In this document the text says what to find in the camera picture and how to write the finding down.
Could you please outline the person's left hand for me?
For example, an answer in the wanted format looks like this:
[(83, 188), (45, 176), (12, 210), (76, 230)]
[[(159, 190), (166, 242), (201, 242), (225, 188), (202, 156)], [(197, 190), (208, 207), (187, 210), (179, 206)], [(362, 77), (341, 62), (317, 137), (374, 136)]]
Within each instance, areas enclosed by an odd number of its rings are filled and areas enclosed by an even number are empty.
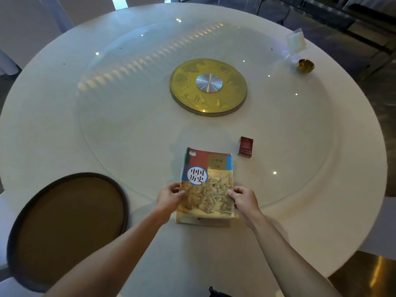
[(172, 183), (160, 189), (156, 200), (155, 212), (158, 215), (161, 225), (170, 219), (171, 214), (176, 211), (181, 203), (174, 201), (174, 193), (181, 191), (181, 183)]

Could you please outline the small dark red box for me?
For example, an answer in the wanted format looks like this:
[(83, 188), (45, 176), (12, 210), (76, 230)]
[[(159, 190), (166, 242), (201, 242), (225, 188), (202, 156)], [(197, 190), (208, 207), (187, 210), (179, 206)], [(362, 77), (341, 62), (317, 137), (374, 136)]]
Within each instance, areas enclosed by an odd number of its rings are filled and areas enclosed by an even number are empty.
[(243, 156), (245, 158), (251, 158), (252, 151), (253, 151), (253, 142), (254, 142), (253, 139), (241, 136), (238, 156)]

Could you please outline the brown round tray, black rim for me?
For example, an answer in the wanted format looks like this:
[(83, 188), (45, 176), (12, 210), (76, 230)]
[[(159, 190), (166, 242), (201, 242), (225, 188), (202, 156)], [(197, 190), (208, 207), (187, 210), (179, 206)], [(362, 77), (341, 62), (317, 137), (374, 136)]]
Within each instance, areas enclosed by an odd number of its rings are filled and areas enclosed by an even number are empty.
[(38, 191), (7, 240), (8, 270), (27, 290), (45, 293), (83, 259), (125, 233), (130, 208), (109, 176), (75, 173)]

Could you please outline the dark metal frame furniture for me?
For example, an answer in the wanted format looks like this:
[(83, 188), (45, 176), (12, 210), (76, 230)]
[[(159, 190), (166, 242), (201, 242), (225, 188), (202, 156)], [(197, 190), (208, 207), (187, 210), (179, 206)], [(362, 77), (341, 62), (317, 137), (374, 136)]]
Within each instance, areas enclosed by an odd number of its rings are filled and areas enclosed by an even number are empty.
[[(268, 0), (260, 0), (255, 15), (259, 16), (261, 7)], [(386, 20), (376, 19), (367, 14), (354, 10), (343, 9), (335, 0), (276, 0), (288, 8), (285, 16), (277, 21), (284, 25), (291, 10), (300, 14), (308, 15), (317, 22), (337, 30), (359, 42), (366, 44), (379, 52), (388, 55), (396, 53), (396, 22), (388, 23)], [(363, 26), (374, 34), (382, 35), (387, 42), (380, 44), (374, 38), (369, 38), (351, 29), (351, 27)]]

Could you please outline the person's right forearm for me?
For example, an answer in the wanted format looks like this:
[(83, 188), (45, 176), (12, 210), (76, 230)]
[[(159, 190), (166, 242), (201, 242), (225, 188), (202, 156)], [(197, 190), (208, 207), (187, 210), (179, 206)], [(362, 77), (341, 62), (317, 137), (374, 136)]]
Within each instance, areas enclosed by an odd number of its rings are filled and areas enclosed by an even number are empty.
[(285, 297), (342, 297), (260, 211), (246, 216)]

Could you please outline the round glass turntable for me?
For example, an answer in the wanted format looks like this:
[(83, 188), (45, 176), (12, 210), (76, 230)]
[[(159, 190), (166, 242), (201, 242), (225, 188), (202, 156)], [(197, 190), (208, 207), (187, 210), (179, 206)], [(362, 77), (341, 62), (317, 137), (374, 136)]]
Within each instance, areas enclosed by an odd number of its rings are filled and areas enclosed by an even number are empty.
[[(166, 19), (113, 38), (88, 64), (76, 100), (80, 129), (96, 159), (134, 194), (153, 198), (181, 179), (188, 147), (233, 156), (236, 186), (260, 207), (307, 185), (334, 144), (332, 99), (315, 73), (284, 58), (285, 43), (225, 19)], [(215, 59), (245, 78), (235, 112), (207, 117), (172, 97), (170, 77), (192, 59)], [(240, 137), (252, 157), (238, 156)]]

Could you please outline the silver round centre cap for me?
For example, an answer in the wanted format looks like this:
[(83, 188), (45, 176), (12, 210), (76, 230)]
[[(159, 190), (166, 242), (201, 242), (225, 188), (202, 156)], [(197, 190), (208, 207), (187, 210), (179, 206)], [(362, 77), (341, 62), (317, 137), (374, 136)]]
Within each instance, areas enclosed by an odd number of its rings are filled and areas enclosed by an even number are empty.
[(196, 86), (205, 93), (215, 93), (222, 89), (223, 81), (214, 74), (205, 73), (196, 78)]

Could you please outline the colourful illustrated textbook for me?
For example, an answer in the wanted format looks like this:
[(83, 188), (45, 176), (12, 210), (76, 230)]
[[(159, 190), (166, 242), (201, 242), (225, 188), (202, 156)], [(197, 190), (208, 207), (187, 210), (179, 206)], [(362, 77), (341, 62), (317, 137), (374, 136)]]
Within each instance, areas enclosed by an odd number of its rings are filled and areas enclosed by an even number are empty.
[(180, 190), (185, 191), (176, 209), (177, 224), (229, 228), (235, 217), (233, 156), (187, 148)]

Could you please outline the small gold bowl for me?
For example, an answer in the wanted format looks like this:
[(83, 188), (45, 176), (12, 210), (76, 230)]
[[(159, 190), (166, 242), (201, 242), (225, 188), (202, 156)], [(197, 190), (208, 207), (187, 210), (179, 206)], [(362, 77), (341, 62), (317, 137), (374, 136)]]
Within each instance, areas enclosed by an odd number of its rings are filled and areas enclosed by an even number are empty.
[(308, 60), (308, 59), (300, 59), (297, 62), (296, 68), (297, 68), (297, 70), (299, 72), (304, 73), (304, 74), (308, 74), (308, 73), (311, 73), (314, 70), (315, 64), (312, 61)]

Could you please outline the gold round turntable base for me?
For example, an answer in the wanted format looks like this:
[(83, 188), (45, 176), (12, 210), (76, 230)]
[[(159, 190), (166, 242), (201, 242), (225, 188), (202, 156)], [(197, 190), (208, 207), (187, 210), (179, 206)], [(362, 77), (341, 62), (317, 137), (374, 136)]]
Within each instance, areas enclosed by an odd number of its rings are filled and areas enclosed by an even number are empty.
[[(218, 76), (223, 87), (215, 93), (197, 88), (196, 78), (205, 73)], [(243, 75), (230, 64), (215, 59), (188, 60), (170, 77), (173, 99), (187, 111), (208, 117), (220, 117), (238, 110), (247, 97), (248, 86)]]

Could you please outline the person's left forearm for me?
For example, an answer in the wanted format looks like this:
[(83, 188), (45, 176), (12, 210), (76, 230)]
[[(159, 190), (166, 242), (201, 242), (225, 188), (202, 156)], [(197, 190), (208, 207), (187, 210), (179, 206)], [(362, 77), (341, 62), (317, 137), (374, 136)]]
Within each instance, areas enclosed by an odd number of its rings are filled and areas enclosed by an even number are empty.
[(156, 207), (116, 240), (77, 264), (43, 297), (116, 297), (172, 213)]

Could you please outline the person's right hand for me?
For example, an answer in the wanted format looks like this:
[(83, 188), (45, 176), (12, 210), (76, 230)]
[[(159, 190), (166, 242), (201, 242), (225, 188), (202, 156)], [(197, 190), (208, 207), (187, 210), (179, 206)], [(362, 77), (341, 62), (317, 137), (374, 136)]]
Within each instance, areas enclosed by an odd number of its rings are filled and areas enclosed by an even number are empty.
[(236, 186), (233, 190), (241, 194), (240, 199), (234, 199), (238, 212), (245, 220), (247, 226), (251, 230), (256, 231), (257, 226), (266, 218), (259, 208), (254, 191), (244, 186)]

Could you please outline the clear acrylic sign holder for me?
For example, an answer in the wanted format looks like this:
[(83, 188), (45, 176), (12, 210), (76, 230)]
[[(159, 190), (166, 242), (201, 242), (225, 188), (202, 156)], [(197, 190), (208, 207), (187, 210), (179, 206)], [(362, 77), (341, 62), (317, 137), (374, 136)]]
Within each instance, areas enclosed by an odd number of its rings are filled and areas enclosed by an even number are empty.
[(301, 28), (287, 34), (285, 39), (286, 39), (286, 50), (283, 52), (285, 59), (290, 59), (294, 55), (308, 48), (303, 30)]

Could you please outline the black clothing piece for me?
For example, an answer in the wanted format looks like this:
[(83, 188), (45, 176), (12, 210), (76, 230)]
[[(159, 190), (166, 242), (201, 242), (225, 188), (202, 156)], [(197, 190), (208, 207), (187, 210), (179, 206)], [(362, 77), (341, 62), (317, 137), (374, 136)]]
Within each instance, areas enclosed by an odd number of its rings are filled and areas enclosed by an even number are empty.
[(232, 297), (228, 294), (215, 290), (212, 286), (209, 287), (210, 296), (209, 297)]

